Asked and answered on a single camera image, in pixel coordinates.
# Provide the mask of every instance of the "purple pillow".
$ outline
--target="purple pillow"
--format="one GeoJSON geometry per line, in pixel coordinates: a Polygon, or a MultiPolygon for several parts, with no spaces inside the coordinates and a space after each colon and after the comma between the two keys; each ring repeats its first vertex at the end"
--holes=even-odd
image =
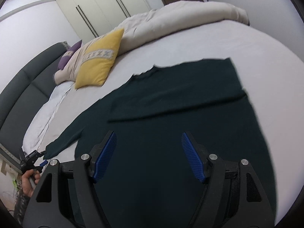
{"type": "Polygon", "coordinates": [[[81,47],[82,40],[74,44],[69,50],[64,53],[62,58],[60,59],[58,63],[58,70],[64,69],[67,62],[71,59],[71,57],[74,55],[74,53],[81,47]]]}

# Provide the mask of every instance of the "upholstered headboard panel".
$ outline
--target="upholstered headboard panel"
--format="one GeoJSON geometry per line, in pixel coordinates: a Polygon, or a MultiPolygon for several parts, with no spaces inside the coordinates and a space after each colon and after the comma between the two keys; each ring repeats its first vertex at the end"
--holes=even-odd
{"type": "Polygon", "coordinates": [[[67,44],[57,43],[25,65],[0,94],[0,154],[19,167],[23,137],[55,88],[53,75],[67,44]]]}

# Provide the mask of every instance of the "person's hand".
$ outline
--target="person's hand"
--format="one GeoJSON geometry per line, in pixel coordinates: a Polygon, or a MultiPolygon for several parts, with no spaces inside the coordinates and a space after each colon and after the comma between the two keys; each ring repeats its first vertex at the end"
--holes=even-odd
{"type": "MultiPolygon", "coordinates": [[[[34,170],[27,170],[23,175],[22,175],[22,191],[23,193],[28,196],[28,197],[32,197],[34,189],[31,186],[31,183],[29,181],[29,178],[31,175],[34,175],[34,170]]],[[[35,184],[38,184],[39,179],[40,179],[40,173],[39,171],[35,172],[35,184]]]]}

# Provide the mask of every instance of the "yellow cushion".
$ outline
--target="yellow cushion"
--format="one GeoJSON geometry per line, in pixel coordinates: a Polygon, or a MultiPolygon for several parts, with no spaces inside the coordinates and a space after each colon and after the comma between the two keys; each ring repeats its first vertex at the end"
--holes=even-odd
{"type": "Polygon", "coordinates": [[[115,62],[124,29],[118,29],[93,43],[83,56],[75,88],[102,86],[115,62]]]}

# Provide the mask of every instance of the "white wardrobe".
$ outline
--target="white wardrobe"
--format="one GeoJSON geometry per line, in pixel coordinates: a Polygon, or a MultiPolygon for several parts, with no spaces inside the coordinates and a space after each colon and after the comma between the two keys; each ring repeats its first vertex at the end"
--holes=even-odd
{"type": "Polygon", "coordinates": [[[56,0],[83,43],[108,33],[124,19],[150,10],[145,0],[56,0]]]}

